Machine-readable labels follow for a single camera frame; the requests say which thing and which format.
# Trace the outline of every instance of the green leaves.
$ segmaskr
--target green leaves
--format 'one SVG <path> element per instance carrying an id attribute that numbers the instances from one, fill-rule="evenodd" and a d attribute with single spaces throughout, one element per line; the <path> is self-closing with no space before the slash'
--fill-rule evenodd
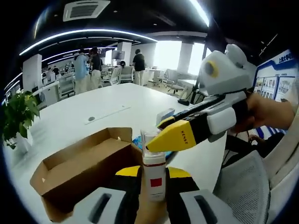
<path id="1" fill-rule="evenodd" d="M 27 138 L 27 129 L 32 126 L 34 116 L 40 116 L 37 100 L 29 91 L 16 93 L 7 105 L 3 105 L 3 110 L 3 138 L 7 145 L 14 149 L 16 144 L 10 140 L 15 138 L 18 132 Z"/>

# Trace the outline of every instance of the air conditioner vent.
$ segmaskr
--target air conditioner vent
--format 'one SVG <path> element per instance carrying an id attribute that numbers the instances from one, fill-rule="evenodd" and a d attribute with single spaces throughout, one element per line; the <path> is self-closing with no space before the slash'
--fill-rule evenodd
<path id="1" fill-rule="evenodd" d="M 97 18 L 109 3 L 109 0 L 83 0 L 68 3 L 64 7 L 63 21 Z"/>

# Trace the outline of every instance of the computer monitor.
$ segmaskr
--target computer monitor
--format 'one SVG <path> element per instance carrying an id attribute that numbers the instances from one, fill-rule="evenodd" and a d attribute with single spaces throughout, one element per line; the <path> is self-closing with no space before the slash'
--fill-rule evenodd
<path id="1" fill-rule="evenodd" d="M 120 50 L 112 51 L 112 59 L 123 60 L 125 58 L 125 52 Z"/>

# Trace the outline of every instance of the blue shirt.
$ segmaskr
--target blue shirt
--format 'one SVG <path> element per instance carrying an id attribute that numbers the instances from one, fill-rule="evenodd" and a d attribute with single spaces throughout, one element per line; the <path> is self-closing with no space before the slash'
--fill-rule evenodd
<path id="1" fill-rule="evenodd" d="M 86 62 L 88 61 L 88 57 L 86 55 L 79 55 L 76 60 L 74 60 L 75 66 L 75 77 L 76 80 L 80 80 L 85 78 L 87 75 L 86 72 Z"/>

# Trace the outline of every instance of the black pants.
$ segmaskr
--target black pants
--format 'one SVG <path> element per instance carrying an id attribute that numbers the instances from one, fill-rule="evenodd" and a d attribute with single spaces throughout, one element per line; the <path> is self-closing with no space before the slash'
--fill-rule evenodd
<path id="1" fill-rule="evenodd" d="M 223 167 L 227 167 L 230 164 L 238 161 L 244 156 L 248 155 L 252 151 L 256 150 L 261 157 L 265 158 L 281 141 L 284 137 L 283 133 L 277 133 L 269 137 L 265 142 L 258 145 L 251 145 L 249 142 L 243 141 L 235 136 L 228 135 L 226 139 L 225 149 L 238 153 L 237 155 L 232 156 L 225 163 Z"/>

